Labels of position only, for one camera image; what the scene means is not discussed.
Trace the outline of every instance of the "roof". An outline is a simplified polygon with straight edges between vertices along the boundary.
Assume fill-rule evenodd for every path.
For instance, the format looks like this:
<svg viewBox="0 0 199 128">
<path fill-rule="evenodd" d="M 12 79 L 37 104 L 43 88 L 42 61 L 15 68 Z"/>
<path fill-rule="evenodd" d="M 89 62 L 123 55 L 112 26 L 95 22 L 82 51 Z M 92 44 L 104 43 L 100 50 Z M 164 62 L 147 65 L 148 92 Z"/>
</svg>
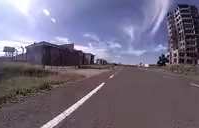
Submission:
<svg viewBox="0 0 199 128">
<path fill-rule="evenodd" d="M 69 50 L 70 52 L 79 52 L 79 54 L 84 53 L 81 50 L 72 49 L 72 47 L 74 47 L 74 44 L 57 45 L 57 44 L 52 44 L 52 43 L 49 43 L 49 42 L 46 42 L 46 41 L 34 43 L 34 44 L 29 45 L 29 46 L 26 46 L 25 48 L 38 47 L 38 46 L 50 46 L 50 47 L 55 47 L 55 48 L 58 48 L 58 49 L 66 49 L 66 50 Z"/>
<path fill-rule="evenodd" d="M 26 46 L 25 48 L 29 48 L 29 47 L 36 47 L 36 46 L 43 46 L 43 45 L 46 45 L 46 46 L 51 46 L 51 47 L 56 47 L 56 48 L 63 48 L 57 44 L 52 44 L 52 43 L 49 43 L 49 42 L 45 42 L 45 41 L 42 41 L 42 42 L 39 42 L 39 43 L 34 43 L 34 44 L 31 44 L 31 45 L 28 45 Z"/>
</svg>

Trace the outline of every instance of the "dry grass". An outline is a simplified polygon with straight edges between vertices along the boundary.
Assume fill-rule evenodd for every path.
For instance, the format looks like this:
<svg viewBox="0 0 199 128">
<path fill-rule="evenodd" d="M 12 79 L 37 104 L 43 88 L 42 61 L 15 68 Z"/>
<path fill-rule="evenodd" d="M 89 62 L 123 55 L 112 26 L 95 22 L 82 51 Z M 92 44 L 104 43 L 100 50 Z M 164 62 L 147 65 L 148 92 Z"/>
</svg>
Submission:
<svg viewBox="0 0 199 128">
<path fill-rule="evenodd" d="M 165 69 L 183 75 L 195 75 L 198 73 L 198 67 L 195 65 L 168 65 Z"/>
<path fill-rule="evenodd" d="M 50 90 L 53 85 L 83 77 L 78 74 L 59 74 L 23 63 L 0 63 L 0 105 L 19 96 Z"/>
</svg>

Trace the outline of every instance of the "sun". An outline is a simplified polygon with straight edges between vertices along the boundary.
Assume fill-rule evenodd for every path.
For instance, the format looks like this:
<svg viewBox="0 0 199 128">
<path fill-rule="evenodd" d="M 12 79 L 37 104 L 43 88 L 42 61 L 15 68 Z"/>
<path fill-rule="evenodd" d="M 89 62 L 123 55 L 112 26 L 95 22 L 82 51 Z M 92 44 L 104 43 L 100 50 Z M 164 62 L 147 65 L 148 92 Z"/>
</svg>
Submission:
<svg viewBox="0 0 199 128">
<path fill-rule="evenodd" d="M 29 16 L 28 10 L 31 5 L 31 1 L 32 0 L 8 0 L 8 2 L 13 4 L 25 16 Z"/>
</svg>

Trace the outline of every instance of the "tall building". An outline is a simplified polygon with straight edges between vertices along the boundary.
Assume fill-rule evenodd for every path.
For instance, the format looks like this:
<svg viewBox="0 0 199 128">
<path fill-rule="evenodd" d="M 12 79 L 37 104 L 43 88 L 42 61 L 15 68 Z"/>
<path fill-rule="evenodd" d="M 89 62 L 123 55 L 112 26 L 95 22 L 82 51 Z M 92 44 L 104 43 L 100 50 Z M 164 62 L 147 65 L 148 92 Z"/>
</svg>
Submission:
<svg viewBox="0 0 199 128">
<path fill-rule="evenodd" d="M 199 8 L 178 5 L 167 14 L 170 64 L 199 65 Z"/>
</svg>

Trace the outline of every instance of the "grass field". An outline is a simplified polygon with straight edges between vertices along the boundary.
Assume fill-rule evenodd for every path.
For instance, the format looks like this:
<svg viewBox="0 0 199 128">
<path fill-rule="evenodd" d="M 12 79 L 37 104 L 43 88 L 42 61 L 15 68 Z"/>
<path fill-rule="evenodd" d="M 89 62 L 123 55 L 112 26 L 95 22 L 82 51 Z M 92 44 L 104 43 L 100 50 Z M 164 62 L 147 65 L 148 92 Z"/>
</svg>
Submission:
<svg viewBox="0 0 199 128">
<path fill-rule="evenodd" d="M 0 62 L 0 104 L 83 77 L 25 63 Z"/>
</svg>

